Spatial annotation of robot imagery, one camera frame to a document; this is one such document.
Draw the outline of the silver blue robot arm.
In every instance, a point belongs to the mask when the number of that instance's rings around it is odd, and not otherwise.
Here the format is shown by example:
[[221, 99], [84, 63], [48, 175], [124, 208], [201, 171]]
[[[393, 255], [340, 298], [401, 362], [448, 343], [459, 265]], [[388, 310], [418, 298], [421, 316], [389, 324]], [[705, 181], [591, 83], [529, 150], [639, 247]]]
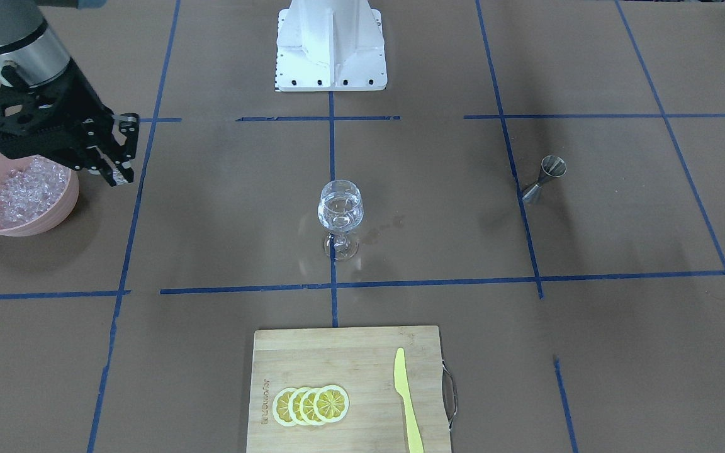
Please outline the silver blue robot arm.
[[132, 182], [139, 115], [103, 103], [41, 6], [0, 1], [0, 154]]

